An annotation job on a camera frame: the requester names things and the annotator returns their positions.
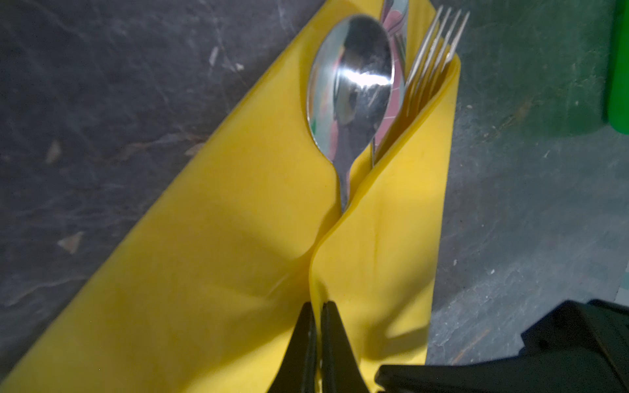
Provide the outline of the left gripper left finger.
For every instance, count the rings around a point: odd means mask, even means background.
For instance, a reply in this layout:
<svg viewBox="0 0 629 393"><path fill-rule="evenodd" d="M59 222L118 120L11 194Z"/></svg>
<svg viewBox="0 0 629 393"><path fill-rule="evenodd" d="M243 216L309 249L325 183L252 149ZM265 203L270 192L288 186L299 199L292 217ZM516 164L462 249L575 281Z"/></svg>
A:
<svg viewBox="0 0 629 393"><path fill-rule="evenodd" d="M317 369L317 327L312 305L306 302L268 393L314 393Z"/></svg>

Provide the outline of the silver knife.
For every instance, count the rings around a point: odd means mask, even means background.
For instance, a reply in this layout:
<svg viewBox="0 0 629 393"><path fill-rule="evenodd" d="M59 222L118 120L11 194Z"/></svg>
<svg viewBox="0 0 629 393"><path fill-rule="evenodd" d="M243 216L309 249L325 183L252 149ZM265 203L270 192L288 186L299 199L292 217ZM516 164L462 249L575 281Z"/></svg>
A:
<svg viewBox="0 0 629 393"><path fill-rule="evenodd" d="M409 9L409 0L383 2L381 23L388 34L394 71L388 108L371 145L372 166L375 166L378 160L381 145L401 110L406 93L406 41Z"/></svg>

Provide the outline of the silver fork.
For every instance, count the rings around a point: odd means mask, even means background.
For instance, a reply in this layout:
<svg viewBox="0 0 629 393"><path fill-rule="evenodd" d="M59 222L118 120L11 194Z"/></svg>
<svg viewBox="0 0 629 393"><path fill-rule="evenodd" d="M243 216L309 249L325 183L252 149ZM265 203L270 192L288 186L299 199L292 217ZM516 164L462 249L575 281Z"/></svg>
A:
<svg viewBox="0 0 629 393"><path fill-rule="evenodd" d="M468 24L470 12L444 6L437 8L424 35L419 51L406 79L402 114L407 118L419 114L439 89Z"/></svg>

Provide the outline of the silver spoon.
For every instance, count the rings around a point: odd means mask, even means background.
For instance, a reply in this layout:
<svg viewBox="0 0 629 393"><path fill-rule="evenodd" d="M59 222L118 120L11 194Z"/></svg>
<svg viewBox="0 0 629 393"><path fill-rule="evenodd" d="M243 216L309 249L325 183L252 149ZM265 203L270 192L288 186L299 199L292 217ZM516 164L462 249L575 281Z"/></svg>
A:
<svg viewBox="0 0 629 393"><path fill-rule="evenodd" d="M387 31L365 14L337 23L313 61L306 117L315 145L337 173L342 210L351 197L352 165L385 117L393 71Z"/></svg>

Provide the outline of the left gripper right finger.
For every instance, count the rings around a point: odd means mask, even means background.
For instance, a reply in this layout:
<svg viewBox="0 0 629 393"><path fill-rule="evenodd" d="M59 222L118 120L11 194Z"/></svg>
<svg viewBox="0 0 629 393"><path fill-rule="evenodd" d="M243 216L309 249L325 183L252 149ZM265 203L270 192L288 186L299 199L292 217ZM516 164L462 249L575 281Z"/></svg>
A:
<svg viewBox="0 0 629 393"><path fill-rule="evenodd" d="M370 390L362 378L337 305L324 304L321 314L322 388L325 393Z"/></svg>

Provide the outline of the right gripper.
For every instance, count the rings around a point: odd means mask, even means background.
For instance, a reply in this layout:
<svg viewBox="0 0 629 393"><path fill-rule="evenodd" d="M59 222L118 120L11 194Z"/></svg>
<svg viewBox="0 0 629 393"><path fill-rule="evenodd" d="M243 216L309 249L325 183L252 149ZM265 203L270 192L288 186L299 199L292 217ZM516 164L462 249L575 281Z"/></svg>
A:
<svg viewBox="0 0 629 393"><path fill-rule="evenodd" d="M521 352L464 366L383 365L386 392L626 392L628 309L565 301L521 335Z"/></svg>

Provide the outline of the yellow paper napkin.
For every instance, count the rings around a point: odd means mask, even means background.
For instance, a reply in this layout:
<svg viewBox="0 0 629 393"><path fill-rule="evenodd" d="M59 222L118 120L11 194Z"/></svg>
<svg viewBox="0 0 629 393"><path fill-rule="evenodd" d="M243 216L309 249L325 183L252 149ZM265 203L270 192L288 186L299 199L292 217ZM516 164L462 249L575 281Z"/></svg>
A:
<svg viewBox="0 0 629 393"><path fill-rule="evenodd" d="M461 62L342 211L306 123L327 32L378 1L327 1L11 373L4 392L265 392L297 316L334 301L366 385L423 364Z"/></svg>

